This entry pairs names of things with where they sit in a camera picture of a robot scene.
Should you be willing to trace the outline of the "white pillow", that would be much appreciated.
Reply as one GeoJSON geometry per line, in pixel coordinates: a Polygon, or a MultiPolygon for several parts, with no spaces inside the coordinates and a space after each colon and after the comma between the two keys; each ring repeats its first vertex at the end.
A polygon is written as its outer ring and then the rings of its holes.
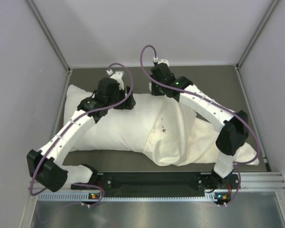
{"type": "Polygon", "coordinates": [[[117,150],[143,152],[162,109],[162,96],[134,94],[132,110],[108,110],[72,147],[74,151],[117,150]]]}

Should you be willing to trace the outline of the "cream pillowcase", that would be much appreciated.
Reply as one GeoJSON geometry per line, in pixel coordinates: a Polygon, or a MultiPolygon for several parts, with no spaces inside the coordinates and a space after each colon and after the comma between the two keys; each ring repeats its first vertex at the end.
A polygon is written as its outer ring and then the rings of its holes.
{"type": "MultiPolygon", "coordinates": [[[[219,135],[213,125],[190,107],[162,96],[162,107],[149,134],[143,154],[159,166],[216,163],[219,135]]],[[[256,151],[244,143],[235,155],[237,162],[258,165],[256,151]]]]}

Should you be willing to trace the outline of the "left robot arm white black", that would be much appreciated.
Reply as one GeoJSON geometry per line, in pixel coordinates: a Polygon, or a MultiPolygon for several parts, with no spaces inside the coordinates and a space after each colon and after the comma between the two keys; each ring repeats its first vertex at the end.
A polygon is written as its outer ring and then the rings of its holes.
{"type": "Polygon", "coordinates": [[[131,110],[136,102],[132,89],[124,86],[122,72],[99,81],[91,96],[83,99],[64,127],[38,151],[27,154],[28,170],[33,181],[57,192],[66,184],[83,183],[87,188],[98,184],[94,168],[88,165],[63,166],[75,143],[96,125],[111,108],[131,110]]]}

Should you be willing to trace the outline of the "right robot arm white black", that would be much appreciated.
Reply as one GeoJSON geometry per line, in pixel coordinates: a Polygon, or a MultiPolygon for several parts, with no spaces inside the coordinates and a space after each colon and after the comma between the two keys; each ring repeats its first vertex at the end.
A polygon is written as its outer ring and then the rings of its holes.
{"type": "Polygon", "coordinates": [[[165,95],[186,105],[207,119],[217,131],[215,141],[218,158],[209,177],[211,188],[227,186],[234,170],[237,150],[244,145],[248,137],[247,114],[226,109],[201,92],[186,77],[176,78],[166,63],[155,64],[151,68],[152,95],[165,95]]]}

